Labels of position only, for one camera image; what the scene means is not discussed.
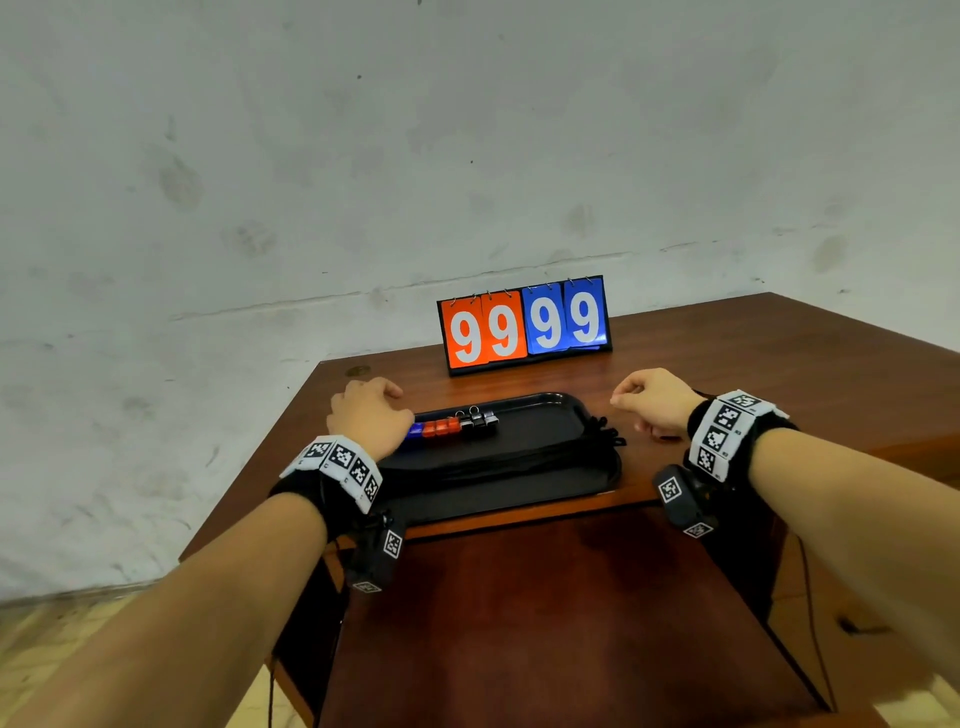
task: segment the orange block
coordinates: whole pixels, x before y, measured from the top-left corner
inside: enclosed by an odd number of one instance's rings
[[[483,323],[486,335],[483,351],[487,361],[522,359],[527,355],[527,333],[523,325],[523,300],[520,292],[485,293]]]
[[[450,369],[475,367],[488,361],[484,341],[490,337],[490,332],[487,330],[481,298],[476,296],[440,303]]]

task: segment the forearm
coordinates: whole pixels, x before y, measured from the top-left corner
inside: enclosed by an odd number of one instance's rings
[[[270,498],[112,619],[8,728],[226,725],[325,544],[313,505]]]
[[[756,443],[763,499],[960,685],[960,492],[789,429]]]

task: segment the black cable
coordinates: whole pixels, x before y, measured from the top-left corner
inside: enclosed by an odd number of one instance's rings
[[[833,694],[833,686],[830,684],[830,678],[827,674],[827,663],[824,662],[824,655],[820,651],[820,641],[817,639],[817,626],[813,618],[813,592],[810,590],[810,565],[806,561],[806,547],[801,538],[797,537],[797,543],[800,544],[800,558],[804,562],[804,587],[806,589],[806,621],[810,626],[810,638],[813,640],[813,651],[817,653],[817,662],[820,663],[820,673],[824,676],[824,682],[827,684],[827,694],[830,698],[830,709],[837,712],[837,699]]]
[[[276,676],[276,657],[270,656],[270,694],[267,697],[267,728],[274,728],[274,678]]]

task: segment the number 9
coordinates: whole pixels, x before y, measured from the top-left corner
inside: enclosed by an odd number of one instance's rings
[[[463,331],[463,324],[467,324],[466,334]],[[480,358],[480,322],[477,321],[476,316],[469,311],[457,311],[450,321],[450,335],[460,346],[468,347],[455,352],[456,357],[464,364],[470,364]]]
[[[580,304],[587,304],[587,315],[580,310]],[[580,291],[575,294],[570,301],[570,318],[577,326],[587,327],[586,331],[575,330],[573,335],[581,344],[589,344],[597,337],[597,331],[600,329],[600,311],[597,308],[597,300],[587,291]]]
[[[546,320],[543,319],[543,312],[546,311]],[[537,343],[544,349],[553,349],[560,343],[562,328],[560,324],[560,311],[552,299],[545,296],[536,299],[530,305],[530,323],[534,325],[537,331],[549,331],[549,335],[538,336]]]
[[[506,327],[500,326],[500,317],[506,320]],[[502,303],[490,309],[490,318],[487,322],[490,325],[490,333],[494,339],[506,339],[507,343],[494,344],[493,352],[497,356],[510,356],[516,351],[516,344],[519,336],[516,330],[516,316],[508,305]]]

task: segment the person's left hand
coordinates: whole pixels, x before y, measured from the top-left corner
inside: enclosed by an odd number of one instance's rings
[[[330,399],[333,413],[326,418],[326,429],[331,435],[344,435],[380,461],[400,447],[414,413],[409,409],[396,410],[387,397],[399,399],[403,390],[389,379],[378,376],[370,381],[351,381],[342,394]]]

